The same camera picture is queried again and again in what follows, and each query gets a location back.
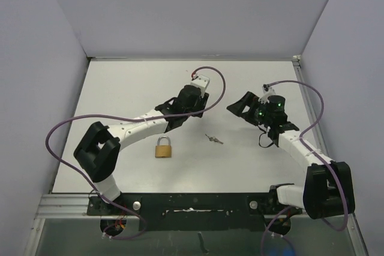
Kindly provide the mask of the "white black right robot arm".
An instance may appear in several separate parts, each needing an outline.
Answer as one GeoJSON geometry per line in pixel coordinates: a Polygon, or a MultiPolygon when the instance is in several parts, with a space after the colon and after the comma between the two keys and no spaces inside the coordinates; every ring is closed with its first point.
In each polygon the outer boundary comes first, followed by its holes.
{"type": "Polygon", "coordinates": [[[267,136],[300,165],[305,172],[303,186],[294,183],[274,185],[267,198],[271,212],[281,213],[288,206],[304,209],[319,219],[355,211],[352,174],[345,162],[335,162],[301,137],[299,128],[288,120],[285,98],[266,94],[259,98],[247,92],[227,110],[246,122],[267,129],[267,136]]]}

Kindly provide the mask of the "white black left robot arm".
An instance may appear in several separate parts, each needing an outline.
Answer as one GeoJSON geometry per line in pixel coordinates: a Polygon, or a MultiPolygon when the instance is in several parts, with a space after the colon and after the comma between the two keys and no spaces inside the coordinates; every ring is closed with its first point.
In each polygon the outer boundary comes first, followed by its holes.
{"type": "Polygon", "coordinates": [[[106,213],[114,215],[122,207],[121,191],[113,177],[119,152],[144,138],[180,127],[188,119],[187,113],[206,107],[208,97],[206,86],[190,83],[177,97],[135,118],[134,122],[103,125],[98,121],[88,128],[74,151],[74,157],[96,190],[104,196],[100,206],[106,213]]]}

